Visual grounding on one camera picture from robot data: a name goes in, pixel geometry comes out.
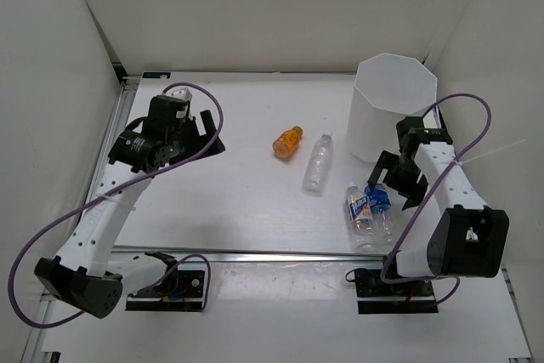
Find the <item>clear plastic bottle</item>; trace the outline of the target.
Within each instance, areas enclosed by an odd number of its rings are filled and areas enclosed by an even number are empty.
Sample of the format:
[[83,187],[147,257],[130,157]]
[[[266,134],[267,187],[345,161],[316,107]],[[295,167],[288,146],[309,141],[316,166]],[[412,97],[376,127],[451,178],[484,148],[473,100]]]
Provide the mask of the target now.
[[323,133],[315,142],[303,176],[302,189],[306,193],[320,196],[332,165],[332,133]]

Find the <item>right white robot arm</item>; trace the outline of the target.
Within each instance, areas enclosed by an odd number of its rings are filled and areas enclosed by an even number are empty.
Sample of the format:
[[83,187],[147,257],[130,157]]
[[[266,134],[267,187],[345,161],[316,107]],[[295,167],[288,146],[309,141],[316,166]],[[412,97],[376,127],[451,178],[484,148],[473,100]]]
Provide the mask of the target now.
[[371,172],[365,193],[372,208],[381,205],[384,186],[405,198],[404,209],[422,214],[435,200],[437,224],[399,236],[385,259],[382,286],[400,295],[413,281],[446,276],[493,278],[501,267],[509,229],[505,211],[491,208],[472,187],[456,159],[453,141],[444,128],[427,128],[420,116],[396,125],[399,153],[383,151]]

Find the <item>white label plastic bottle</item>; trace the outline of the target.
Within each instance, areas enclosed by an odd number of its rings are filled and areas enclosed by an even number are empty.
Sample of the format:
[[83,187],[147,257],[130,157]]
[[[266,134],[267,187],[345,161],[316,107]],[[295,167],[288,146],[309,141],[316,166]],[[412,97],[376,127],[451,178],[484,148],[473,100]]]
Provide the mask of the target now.
[[377,233],[373,227],[370,202],[364,191],[354,182],[349,183],[346,189],[343,210],[352,247],[362,252],[372,251],[377,244]]

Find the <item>blue label plastic bottle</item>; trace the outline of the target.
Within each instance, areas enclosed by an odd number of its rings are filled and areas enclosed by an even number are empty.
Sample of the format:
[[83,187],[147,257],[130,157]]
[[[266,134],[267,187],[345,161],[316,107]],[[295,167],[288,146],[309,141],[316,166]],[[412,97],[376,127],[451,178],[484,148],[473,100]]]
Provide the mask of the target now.
[[392,204],[383,184],[376,184],[374,190],[367,185],[364,189],[370,202],[372,228],[376,242],[380,245],[394,244],[395,228],[392,214]]

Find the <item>orange plastic bottle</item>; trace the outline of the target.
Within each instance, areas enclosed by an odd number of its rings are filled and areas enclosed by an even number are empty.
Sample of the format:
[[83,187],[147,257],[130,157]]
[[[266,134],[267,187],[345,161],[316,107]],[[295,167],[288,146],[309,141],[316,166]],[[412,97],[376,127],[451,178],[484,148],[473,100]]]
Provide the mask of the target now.
[[272,144],[272,150],[280,159],[289,158],[297,149],[303,137],[303,129],[295,126],[284,131]]

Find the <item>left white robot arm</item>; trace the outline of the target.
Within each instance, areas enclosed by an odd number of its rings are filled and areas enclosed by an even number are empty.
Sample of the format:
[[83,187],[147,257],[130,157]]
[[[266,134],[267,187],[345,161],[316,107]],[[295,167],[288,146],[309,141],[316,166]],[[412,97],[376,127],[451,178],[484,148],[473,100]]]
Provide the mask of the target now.
[[179,288],[174,257],[146,252],[111,260],[123,225],[158,171],[224,151],[210,111],[200,133],[190,113],[191,92],[182,88],[150,101],[148,113],[130,122],[108,154],[93,205],[53,258],[41,258],[35,275],[58,300],[102,319],[128,294],[151,290],[169,297]]

